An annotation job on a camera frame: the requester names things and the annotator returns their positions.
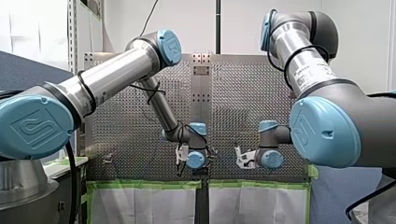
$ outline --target robotic arm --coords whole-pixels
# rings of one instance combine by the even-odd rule
[[[290,112],[292,143],[317,165],[394,167],[395,97],[367,96],[337,77],[320,54],[333,59],[337,48],[336,27],[323,13],[272,11],[264,20],[262,50],[278,60],[298,97]]]
[[[0,157],[36,160],[53,154],[97,106],[180,60],[176,35],[163,30],[138,37],[121,55],[60,84],[45,83],[1,101]],[[168,111],[158,112],[164,123],[171,119]]]

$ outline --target metal frame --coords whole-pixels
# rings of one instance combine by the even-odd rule
[[[77,40],[77,1],[67,2],[67,25],[70,72],[75,75],[78,70],[78,40]]]
[[[91,68],[115,55],[87,53],[85,68]],[[219,152],[219,157],[210,166],[210,178],[309,181],[307,164],[291,146],[280,147],[287,162],[277,171],[264,168],[241,170],[235,164],[234,142],[237,141],[243,151],[255,149],[260,120],[276,119],[280,123],[288,123],[292,94],[284,85],[283,77],[269,65],[266,57],[185,54],[180,65],[166,68],[156,77],[162,82],[161,89],[167,91],[166,97],[180,120],[207,124],[208,144]],[[91,156],[91,152],[98,148],[102,150],[91,161],[92,168],[88,173],[91,180],[144,178],[166,181],[194,178],[187,170],[181,178],[176,177],[176,172],[173,172],[176,144],[155,139],[159,137],[161,127],[146,105],[141,91],[128,88],[116,95],[104,108],[99,107],[93,117],[87,118],[86,125],[87,155]],[[133,131],[134,126],[131,125],[145,128]],[[121,140],[117,137],[117,129],[134,133],[123,133],[128,139]],[[139,132],[145,132],[145,135],[139,135]],[[114,145],[119,145],[121,151],[113,148],[105,153],[106,147]],[[149,146],[157,147],[161,157],[151,160],[152,148]],[[114,164],[118,160],[120,164],[116,168]],[[93,175],[92,172],[98,172],[98,169],[106,173],[103,176]],[[142,169],[149,169],[153,173],[137,175]],[[117,175],[116,170],[129,170],[129,173]]]

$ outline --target black cable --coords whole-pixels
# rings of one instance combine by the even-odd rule
[[[293,60],[294,57],[296,57],[298,54],[300,54],[300,53],[302,53],[302,52],[304,52],[304,51],[306,51],[306,50],[309,50],[309,49],[320,49],[320,50],[322,50],[322,51],[324,52],[324,55],[325,55],[325,59],[324,59],[324,60],[326,61],[326,63],[328,63],[329,60],[330,60],[329,51],[327,51],[325,48],[323,48],[323,47],[320,46],[320,45],[305,46],[305,47],[302,47],[302,48],[297,49],[296,51],[294,51],[294,52],[289,56],[288,60],[286,61],[286,63],[285,63],[285,68],[284,68],[284,71],[283,71],[283,78],[285,79],[286,85],[287,85],[291,90],[293,90],[293,88],[291,87],[291,85],[290,85],[290,83],[289,83],[289,79],[288,79],[288,69],[289,69],[289,65],[290,65],[290,63],[291,63],[291,61]]]
[[[146,27],[148,26],[148,23],[149,23],[149,19],[151,18],[152,12],[154,11],[155,7],[157,6],[158,1],[159,0],[156,0],[154,3],[154,6],[152,6],[152,9],[151,9],[150,13],[148,14],[148,18],[146,19],[145,26],[143,27],[143,30],[142,30],[142,33],[140,34],[140,36],[142,36],[143,33],[145,33]]]
[[[378,196],[379,194],[393,188],[393,186],[396,185],[396,180],[390,182],[389,184],[387,184],[385,187],[381,188],[381,189],[377,189],[376,191],[374,191],[373,193],[357,200],[355,203],[353,203],[352,205],[350,205],[347,209],[346,209],[346,216],[349,220],[352,219],[350,212],[356,208],[359,204],[365,203],[371,199],[373,199],[374,197]]]
[[[83,72],[84,72],[84,71],[79,71],[79,72],[77,73],[77,77],[78,77],[79,82],[81,83],[81,85],[84,87],[85,91],[86,91],[86,92],[90,95],[90,97],[91,97],[91,112],[88,113],[88,114],[86,114],[86,115],[84,116],[84,118],[85,118],[85,117],[87,117],[87,116],[93,114],[93,112],[95,112],[96,107],[97,107],[97,103],[96,103],[95,96],[93,95],[91,89],[87,86],[87,84],[85,84],[84,79],[81,77],[81,74],[82,74]]]
[[[268,36],[268,40],[267,40],[267,46],[268,46],[268,50],[267,50],[267,58],[268,61],[270,62],[270,64],[278,71],[283,72],[283,69],[280,68],[279,66],[277,66],[271,59],[271,47],[270,47],[270,43],[271,43],[271,36],[272,36],[272,32],[271,32],[271,28],[272,28],[272,18],[274,16],[274,14],[276,13],[276,9],[272,9],[270,12],[270,18],[268,19],[268,32],[270,33]]]
[[[188,125],[188,124],[185,124],[184,125],[185,127],[188,127],[190,130],[192,130],[194,133],[196,133],[197,135],[199,135],[201,138],[203,138],[204,139],[204,141],[205,141],[205,144],[207,144],[207,141],[206,141],[206,138],[203,136],[203,135],[201,135],[200,133],[198,133],[197,131],[195,131],[190,125]]]
[[[151,99],[154,97],[154,95],[157,93],[157,92],[160,92],[160,93],[162,93],[163,95],[166,95],[166,91],[160,91],[160,90],[158,90],[159,88],[160,88],[160,85],[161,85],[161,82],[159,81],[158,83],[157,83],[157,86],[155,86],[155,88],[154,89],[146,89],[146,88],[142,88],[142,87],[139,87],[139,86],[136,86],[136,85],[129,85],[130,87],[133,87],[133,88],[136,88],[136,89],[139,89],[139,90],[142,90],[142,91],[153,91],[153,93],[150,95],[150,97],[148,98],[148,105],[149,105],[149,102],[151,101]]]
[[[71,185],[72,185],[72,200],[71,200],[71,208],[70,208],[70,218],[69,224],[74,224],[76,221],[77,216],[77,167],[76,161],[74,158],[73,148],[70,142],[66,143],[66,152],[67,156],[69,157],[69,164],[70,164],[70,178],[71,178]]]
[[[183,125],[183,122],[180,120],[178,120],[177,123],[181,124],[180,128],[177,131],[177,141],[178,141],[177,151],[180,151],[180,148],[183,146],[184,125]],[[183,175],[184,168],[186,168],[185,161],[184,161],[184,164],[183,164],[181,170],[179,170],[180,164],[177,165],[177,176]]]
[[[23,91],[0,91],[0,100],[4,100],[6,98],[12,97],[21,92]]]
[[[393,92],[380,92],[380,93],[373,93],[368,94],[368,97],[388,97],[388,98],[396,98],[396,93]]]
[[[324,54],[325,54],[325,57],[326,57],[325,61],[328,63],[329,60],[330,60],[330,54],[329,54],[329,51],[327,51],[325,48],[323,48],[323,47],[320,46],[320,45],[310,45],[310,46],[306,46],[306,47],[303,47],[303,48],[300,48],[300,49],[297,49],[296,51],[294,51],[294,52],[289,56],[288,60],[287,60],[286,63],[285,63],[285,67],[284,67],[283,69],[280,68],[279,66],[277,66],[277,65],[272,61],[272,59],[271,59],[271,53],[270,53],[270,51],[271,51],[271,47],[270,47],[271,36],[272,36],[272,34],[273,34],[273,32],[271,31],[271,29],[272,29],[272,19],[273,19],[275,13],[277,13],[276,9],[272,9],[271,12],[270,12],[269,19],[268,19],[268,30],[269,30],[269,33],[270,33],[270,34],[269,34],[269,37],[268,37],[268,40],[267,40],[267,46],[268,46],[267,58],[268,58],[268,61],[270,62],[270,64],[271,64],[276,70],[278,70],[278,71],[280,71],[280,72],[283,72],[283,77],[284,77],[284,79],[285,79],[286,85],[289,87],[289,89],[293,90],[292,86],[290,85],[289,79],[288,79],[288,68],[289,68],[289,65],[290,65],[290,63],[291,63],[291,60],[292,60],[295,56],[297,56],[299,53],[301,53],[301,52],[303,52],[303,51],[306,51],[307,49],[312,49],[312,48],[321,49],[321,50],[324,52]]]

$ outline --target green tape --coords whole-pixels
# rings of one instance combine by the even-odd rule
[[[201,181],[148,181],[148,180],[112,180],[87,183],[91,189],[198,189]]]
[[[265,189],[309,189],[309,183],[283,183],[255,180],[209,180],[210,188],[265,188]]]
[[[319,178],[318,168],[315,167],[313,164],[308,165],[308,176],[313,177],[314,179]]]

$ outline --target electrical wire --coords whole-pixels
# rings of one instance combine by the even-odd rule
[[[162,93],[163,95],[166,95],[166,91],[158,90],[158,89],[160,88],[160,85],[161,85],[161,82],[159,81],[159,82],[157,83],[157,86],[155,86],[154,89],[146,89],[146,88],[142,88],[142,87],[139,87],[139,86],[136,86],[136,85],[129,85],[129,86],[130,86],[130,87],[133,87],[133,88],[136,88],[136,89],[139,89],[139,90],[142,90],[142,91],[153,91],[153,93],[150,95],[150,97],[148,98],[148,101],[147,101],[147,104],[149,105],[149,102],[151,101],[151,99],[154,97],[154,95],[155,95],[157,92],[160,92],[160,93]]]
[[[19,94],[23,91],[0,91],[0,100],[12,97],[16,94]]]
[[[192,128],[190,125],[188,125],[188,124],[185,124],[184,126],[185,126],[185,127],[188,127],[191,131],[193,131],[195,134],[199,135],[202,139],[204,139],[205,145],[207,145],[206,138],[205,138],[203,135],[201,135],[200,133],[198,133],[197,131],[195,131],[195,129],[193,129],[193,128]]]
[[[150,95],[150,97],[147,100],[147,104],[149,105],[149,102],[151,101],[151,99],[154,97],[154,95],[157,92],[160,92],[163,95],[166,95],[166,91],[158,90],[160,88],[160,85],[161,85],[161,81],[158,82],[157,86],[154,89],[146,89],[146,88],[139,87],[139,86],[136,86],[136,85],[133,85],[133,84],[131,84],[129,86],[132,87],[132,88],[141,90],[141,91],[153,91],[153,93]],[[140,107],[140,110],[142,110],[143,116],[145,116],[146,119],[148,119],[150,121],[153,121],[153,122],[156,122],[154,119],[152,119],[152,118],[150,118],[149,116],[146,115],[146,112],[144,111],[144,109],[141,106],[139,106],[139,107]]]
[[[87,116],[89,116],[89,115],[91,115],[91,114],[93,114],[93,113],[95,112],[96,107],[97,107],[97,103],[96,103],[95,96],[93,95],[91,89],[87,86],[87,84],[85,84],[84,78],[82,78],[82,76],[81,76],[81,74],[82,74],[83,72],[84,72],[84,71],[79,71],[79,72],[77,73],[77,77],[78,77],[79,82],[81,83],[81,85],[84,87],[85,91],[86,91],[86,92],[90,95],[90,97],[91,97],[91,112],[88,113],[88,114],[86,114],[86,115],[84,116],[84,118],[85,118],[85,117],[87,117]]]
[[[183,125],[183,122],[180,120],[178,120],[177,123],[181,124],[180,128],[177,131],[177,141],[178,141],[177,152],[179,152],[181,147],[183,146],[184,125]],[[187,163],[186,161],[183,162],[183,166],[181,167],[181,170],[180,170],[180,164],[177,164],[177,176],[183,175],[183,171],[186,168],[186,163]]]
[[[387,184],[385,187],[381,188],[381,189],[377,189],[376,191],[374,191],[373,193],[357,200],[355,203],[353,203],[352,205],[350,205],[347,209],[346,209],[346,216],[349,220],[352,220],[352,217],[350,215],[350,212],[356,208],[359,204],[365,203],[371,199],[373,199],[374,197],[380,195],[381,193],[393,188],[396,185],[396,180],[390,182],[389,184]]]
[[[140,36],[142,36],[143,33],[145,33],[146,28],[147,28],[148,23],[149,23],[149,19],[151,18],[152,12],[154,11],[155,7],[157,6],[158,1],[159,1],[159,0],[156,0],[155,3],[154,3],[154,5],[152,6],[152,9],[151,9],[150,13],[148,14],[148,18],[146,19],[145,26],[143,27],[143,30],[142,30],[142,33],[140,34]]]
[[[71,208],[70,208],[70,217],[69,224],[74,224],[77,216],[77,167],[76,161],[73,153],[73,148],[70,144],[70,141],[66,143],[66,152],[69,157],[69,165],[70,165],[70,178],[72,185],[72,199],[71,199]]]

